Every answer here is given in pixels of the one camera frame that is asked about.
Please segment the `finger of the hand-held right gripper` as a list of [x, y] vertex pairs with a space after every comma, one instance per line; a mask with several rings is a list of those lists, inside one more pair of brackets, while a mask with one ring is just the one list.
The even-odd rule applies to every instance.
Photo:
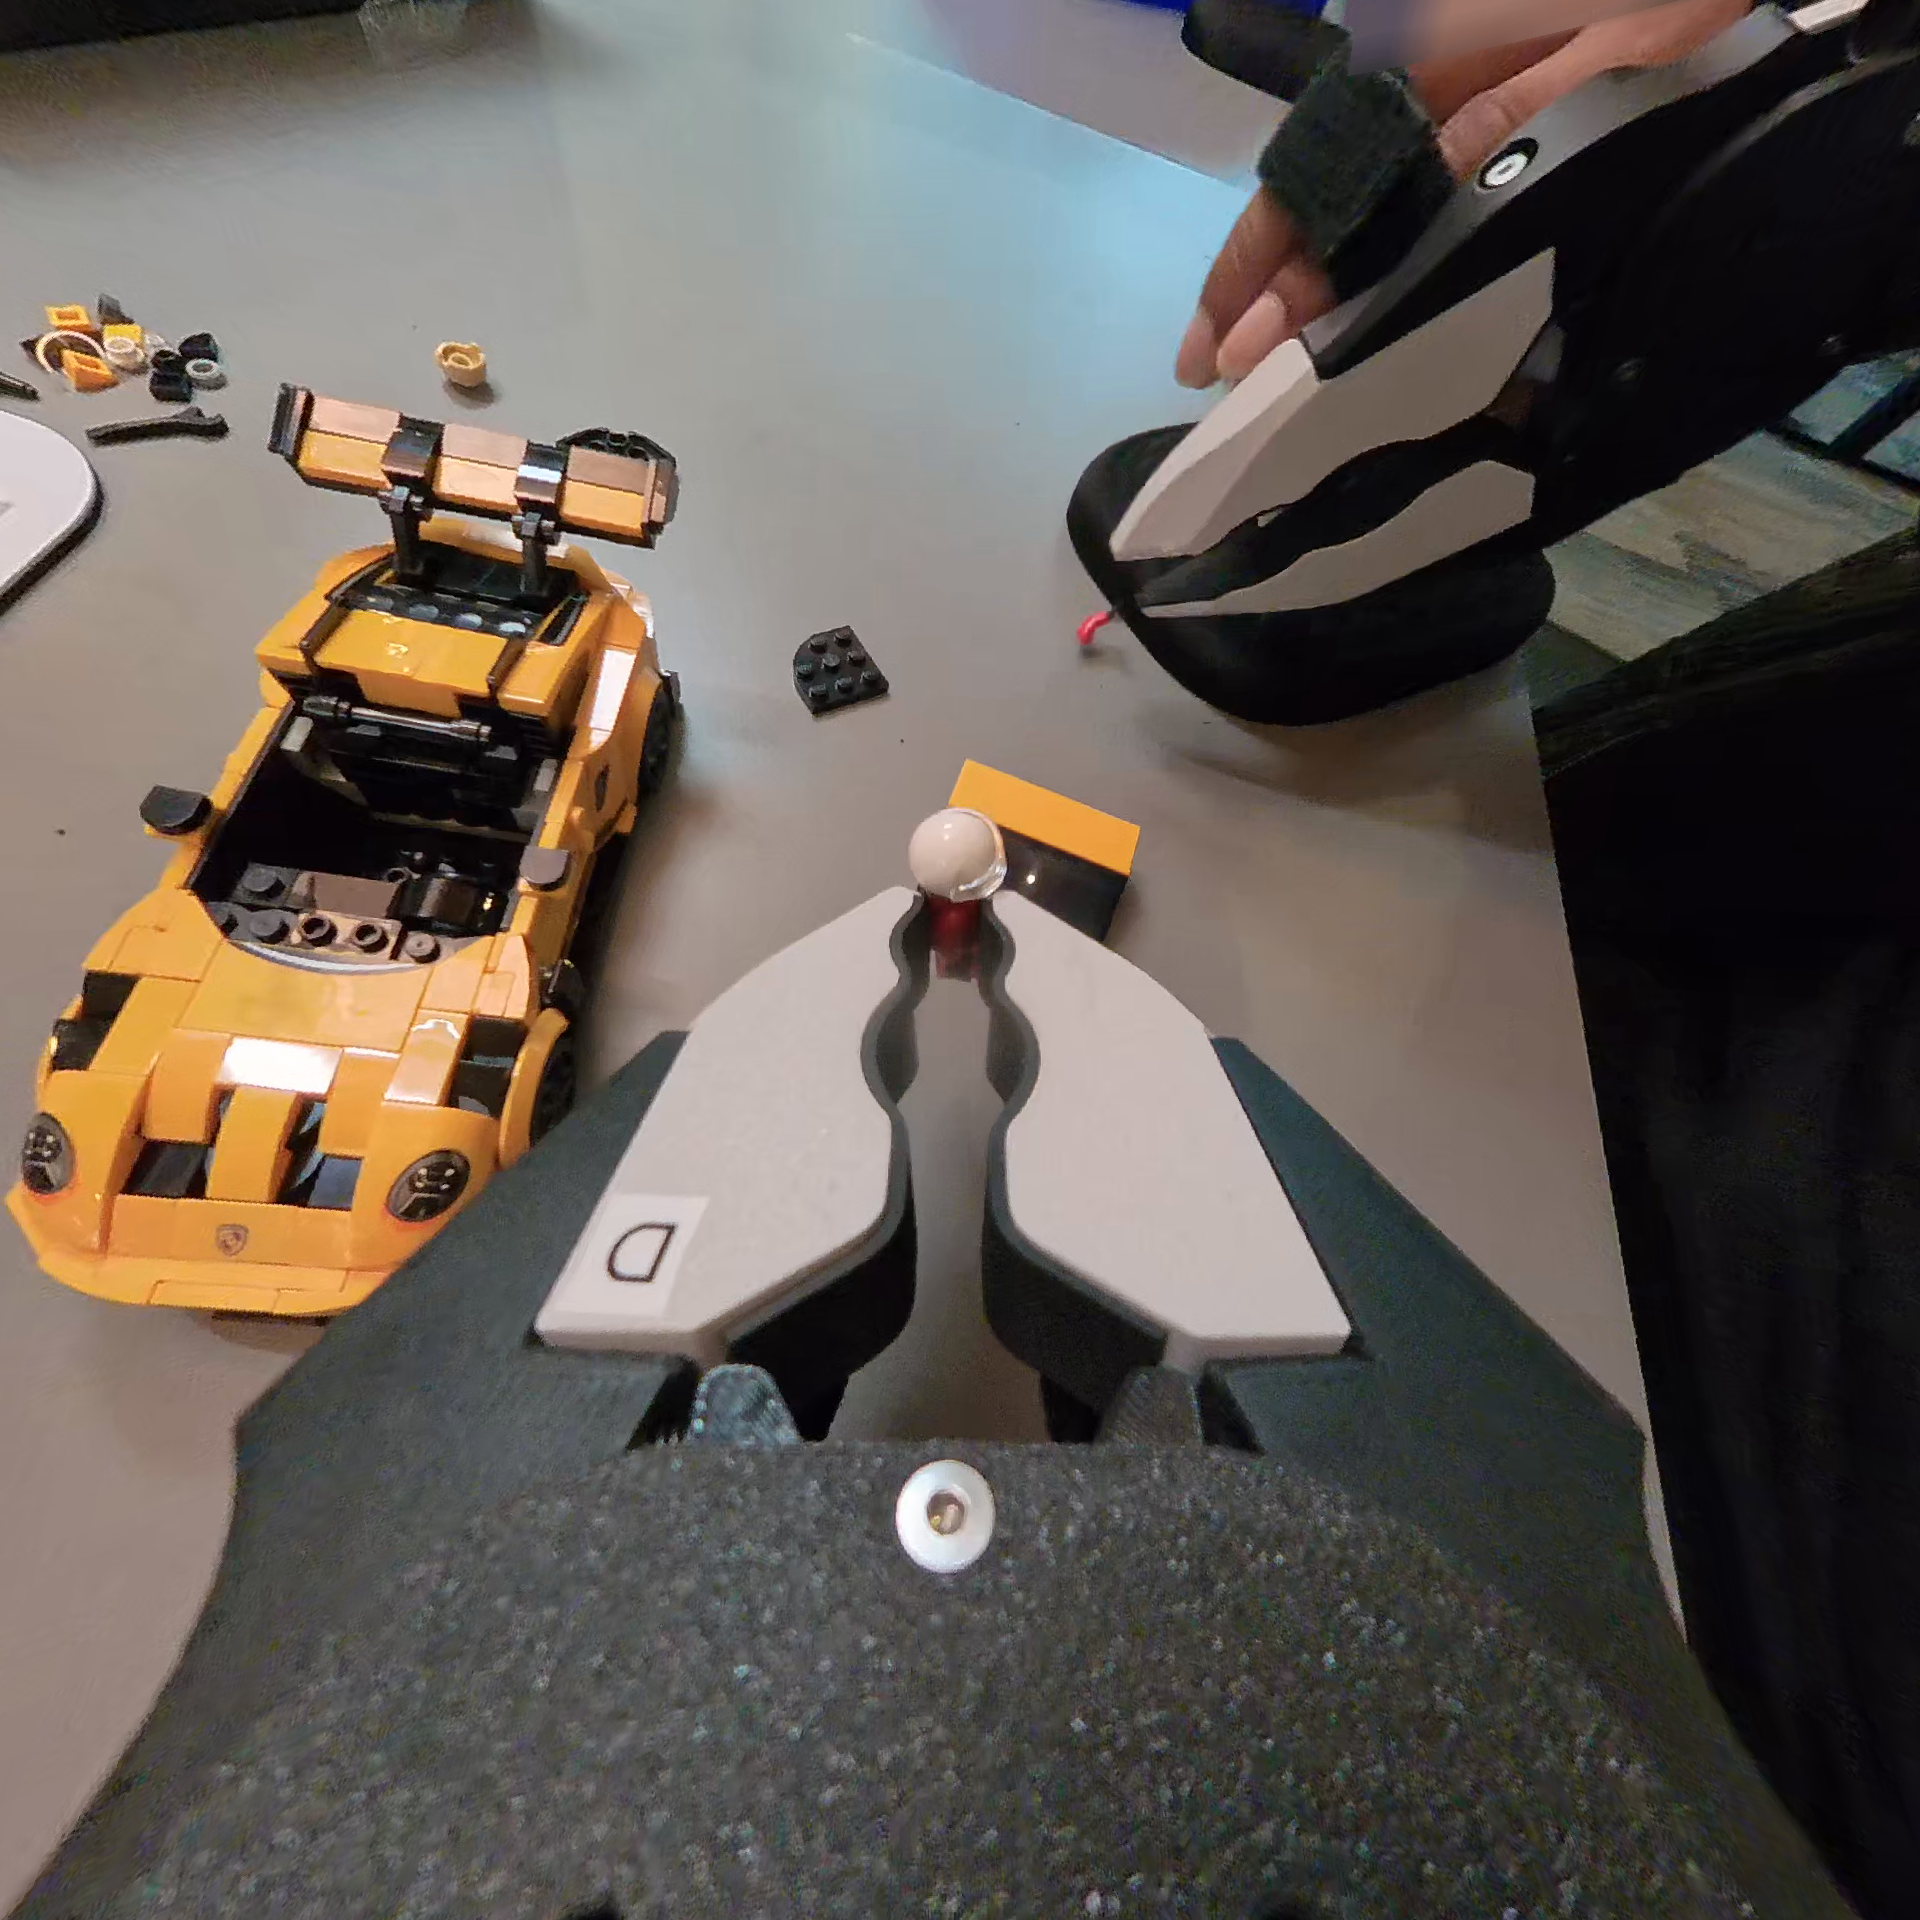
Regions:
[[1256, 515], [1135, 590], [1150, 617], [1337, 608], [1522, 526], [1534, 473], [1476, 456], [1452, 471], [1358, 464]]
[[1481, 413], [1549, 312], [1546, 248], [1345, 372], [1316, 372], [1305, 341], [1286, 341], [1144, 478], [1113, 529], [1113, 557], [1200, 555], [1361, 452], [1426, 441]]

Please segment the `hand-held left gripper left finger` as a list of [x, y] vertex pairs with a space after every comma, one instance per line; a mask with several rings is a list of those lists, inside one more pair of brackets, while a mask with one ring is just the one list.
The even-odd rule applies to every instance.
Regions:
[[879, 1246], [902, 1160], [874, 1038], [918, 903], [882, 888], [695, 1016], [534, 1313], [542, 1344], [721, 1359]]

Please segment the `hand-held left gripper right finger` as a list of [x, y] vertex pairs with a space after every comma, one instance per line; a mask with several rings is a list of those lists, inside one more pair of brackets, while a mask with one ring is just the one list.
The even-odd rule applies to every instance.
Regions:
[[1351, 1316], [1202, 1019], [1021, 896], [992, 925], [997, 1337], [1036, 1368], [1340, 1352]]

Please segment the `yellow lego car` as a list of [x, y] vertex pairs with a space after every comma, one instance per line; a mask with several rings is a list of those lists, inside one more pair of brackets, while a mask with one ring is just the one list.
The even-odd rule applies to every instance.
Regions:
[[140, 805], [160, 883], [40, 1049], [7, 1211], [111, 1305], [329, 1319], [569, 1111], [608, 891], [681, 686], [582, 537], [653, 545], [678, 464], [282, 383], [269, 447], [370, 495], [255, 646], [205, 790]]

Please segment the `pile of small lego parts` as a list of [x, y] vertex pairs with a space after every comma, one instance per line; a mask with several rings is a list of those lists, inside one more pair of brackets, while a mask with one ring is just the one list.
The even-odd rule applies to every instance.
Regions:
[[140, 388], [160, 405], [186, 405], [229, 383], [222, 347], [205, 331], [177, 342], [132, 319], [111, 296], [95, 304], [47, 304], [21, 351], [71, 392]]

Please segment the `yellow lego car roof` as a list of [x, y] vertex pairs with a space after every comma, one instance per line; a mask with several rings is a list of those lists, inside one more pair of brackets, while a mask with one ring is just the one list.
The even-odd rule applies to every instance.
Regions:
[[998, 891], [1021, 896], [1104, 944], [1133, 875], [1140, 824], [965, 759], [950, 806], [983, 814], [1005, 855]]

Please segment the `dark studded lego plate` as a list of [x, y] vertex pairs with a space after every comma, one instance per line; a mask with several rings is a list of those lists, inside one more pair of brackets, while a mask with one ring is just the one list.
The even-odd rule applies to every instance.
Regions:
[[871, 649], [849, 625], [806, 636], [791, 656], [791, 684], [810, 716], [872, 704], [890, 691]]

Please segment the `black padded wrist rest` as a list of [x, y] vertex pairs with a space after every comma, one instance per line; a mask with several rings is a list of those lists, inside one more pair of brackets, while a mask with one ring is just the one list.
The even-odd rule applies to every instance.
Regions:
[[1162, 424], [1104, 447], [1064, 509], [1071, 552], [1144, 653], [1202, 704], [1241, 721], [1313, 726], [1373, 712], [1511, 657], [1552, 608], [1552, 564], [1534, 541], [1461, 545], [1368, 591], [1321, 606], [1214, 612], [1233, 590], [1296, 559], [1380, 533], [1428, 486], [1474, 464], [1525, 467], [1522, 433], [1474, 419], [1370, 447], [1308, 499], [1248, 519], [1196, 557], [1120, 561], [1113, 533], [1192, 430]]

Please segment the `white desk stand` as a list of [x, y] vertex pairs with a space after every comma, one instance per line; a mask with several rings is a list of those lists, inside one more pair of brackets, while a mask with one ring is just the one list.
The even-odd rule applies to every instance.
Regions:
[[98, 473], [71, 439], [2, 413], [2, 611], [87, 537], [100, 507]]

